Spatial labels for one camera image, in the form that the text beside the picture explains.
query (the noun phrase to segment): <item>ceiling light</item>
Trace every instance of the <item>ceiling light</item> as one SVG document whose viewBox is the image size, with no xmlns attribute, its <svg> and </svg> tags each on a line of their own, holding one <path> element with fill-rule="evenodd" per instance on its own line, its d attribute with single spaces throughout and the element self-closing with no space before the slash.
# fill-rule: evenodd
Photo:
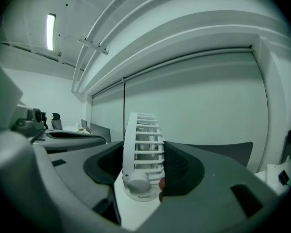
<svg viewBox="0 0 291 233">
<path fill-rule="evenodd" d="M 51 51 L 53 51 L 53 34 L 54 34 L 55 18 L 56 18 L 56 15 L 48 14 L 48 18 L 47 18 L 47 47 L 48 47 L 48 50 L 51 50 Z"/>
</svg>

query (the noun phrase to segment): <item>white desk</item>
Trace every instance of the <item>white desk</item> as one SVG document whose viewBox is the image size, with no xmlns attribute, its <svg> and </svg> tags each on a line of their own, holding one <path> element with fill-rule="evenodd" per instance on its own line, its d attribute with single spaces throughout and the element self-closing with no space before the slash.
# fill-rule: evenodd
<svg viewBox="0 0 291 233">
<path fill-rule="evenodd" d="M 90 134 L 88 131 L 86 130 L 80 130 L 80 131 L 76 131 L 76 126 L 64 126 L 63 130 L 65 131 L 73 131 L 73 132 L 77 132 L 77 133 L 84 133 L 84 134 Z"/>
</svg>

